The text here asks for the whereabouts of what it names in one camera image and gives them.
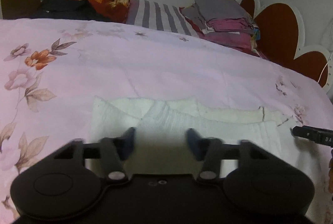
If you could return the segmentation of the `white knit garment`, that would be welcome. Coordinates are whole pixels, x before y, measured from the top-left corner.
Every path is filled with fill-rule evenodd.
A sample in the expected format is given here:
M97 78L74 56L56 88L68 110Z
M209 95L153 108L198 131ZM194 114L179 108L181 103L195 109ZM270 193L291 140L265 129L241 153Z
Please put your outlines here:
M197 174L199 163L186 144L187 129L193 128L204 137L219 138L228 144L247 139L294 164L292 150L282 146L282 129L278 126L287 120L280 111L264 107L252 111L209 108L194 98L174 101L95 98L88 140L115 138L134 127L134 152L125 161L128 174Z

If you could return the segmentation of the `stack of folded clothes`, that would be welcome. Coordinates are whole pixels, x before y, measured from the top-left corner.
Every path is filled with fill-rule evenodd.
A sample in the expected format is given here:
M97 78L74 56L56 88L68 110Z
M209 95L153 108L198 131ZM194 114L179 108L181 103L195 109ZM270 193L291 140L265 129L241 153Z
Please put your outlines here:
M258 56L259 27L236 0L195 0L179 11L201 39Z

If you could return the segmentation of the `black clothing pile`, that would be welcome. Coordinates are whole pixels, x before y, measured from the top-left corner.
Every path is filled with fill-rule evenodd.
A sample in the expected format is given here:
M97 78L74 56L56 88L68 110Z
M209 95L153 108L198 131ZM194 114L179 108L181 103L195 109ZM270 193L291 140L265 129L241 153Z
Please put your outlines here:
M43 0L30 18L111 22L97 13L87 0Z

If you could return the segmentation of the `pink floral quilt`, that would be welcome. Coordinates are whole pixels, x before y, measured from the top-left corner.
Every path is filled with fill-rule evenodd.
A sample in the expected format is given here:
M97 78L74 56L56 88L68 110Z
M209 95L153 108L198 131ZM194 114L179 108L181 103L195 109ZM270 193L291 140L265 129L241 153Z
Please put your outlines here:
M95 98L280 111L282 146L316 188L307 217L332 223L330 148L291 135L296 125L332 128L332 103L316 81L191 36L60 19L1 21L1 223L18 217L10 187L20 173L71 140L90 142Z

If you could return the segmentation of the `red heart-shaped headboard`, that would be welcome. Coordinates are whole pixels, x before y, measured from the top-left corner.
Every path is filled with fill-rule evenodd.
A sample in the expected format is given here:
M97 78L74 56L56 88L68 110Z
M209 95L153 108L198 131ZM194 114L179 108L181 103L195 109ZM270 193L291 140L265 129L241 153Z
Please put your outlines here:
M257 51L264 58L315 80L325 92L330 90L332 53L321 45L305 45L305 26L296 7L283 2L260 7L259 0L242 0L240 5L259 27Z

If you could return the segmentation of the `striped grey white sheet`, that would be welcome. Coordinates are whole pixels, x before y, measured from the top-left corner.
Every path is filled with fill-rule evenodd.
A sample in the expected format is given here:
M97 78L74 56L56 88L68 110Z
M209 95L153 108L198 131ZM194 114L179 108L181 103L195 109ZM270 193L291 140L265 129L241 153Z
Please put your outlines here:
M199 37L178 7L148 0L130 1L126 24Z

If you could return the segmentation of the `red floral blanket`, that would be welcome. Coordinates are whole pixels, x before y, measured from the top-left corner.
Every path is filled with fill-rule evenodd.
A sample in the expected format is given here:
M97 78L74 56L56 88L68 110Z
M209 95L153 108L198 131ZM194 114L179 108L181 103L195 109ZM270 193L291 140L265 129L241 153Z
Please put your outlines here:
M115 23L126 23L131 0L87 0L95 11Z

